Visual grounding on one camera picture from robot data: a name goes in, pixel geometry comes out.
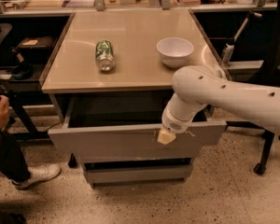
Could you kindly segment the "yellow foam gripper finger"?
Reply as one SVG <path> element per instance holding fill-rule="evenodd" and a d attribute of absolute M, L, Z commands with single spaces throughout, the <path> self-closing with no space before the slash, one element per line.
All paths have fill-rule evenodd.
<path fill-rule="evenodd" d="M 166 128 L 162 127 L 158 134 L 158 142 L 163 145 L 168 145 L 173 142 L 176 138 L 175 133 L 167 130 Z"/>

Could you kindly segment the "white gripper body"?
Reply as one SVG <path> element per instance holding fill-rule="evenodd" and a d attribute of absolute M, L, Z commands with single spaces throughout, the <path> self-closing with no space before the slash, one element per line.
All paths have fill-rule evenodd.
<path fill-rule="evenodd" d="M 161 116 L 162 126 L 172 133 L 184 133 L 191 124 L 191 119 L 180 120 L 175 118 L 168 107 L 165 107 Z"/>

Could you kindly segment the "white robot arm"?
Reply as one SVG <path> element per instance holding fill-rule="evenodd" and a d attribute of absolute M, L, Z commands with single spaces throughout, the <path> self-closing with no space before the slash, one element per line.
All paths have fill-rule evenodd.
<path fill-rule="evenodd" d="M 280 136 L 280 88 L 229 81 L 205 66 L 185 66 L 172 78 L 174 94 L 161 117 L 158 142 L 184 133 L 207 105 L 224 109 Z"/>

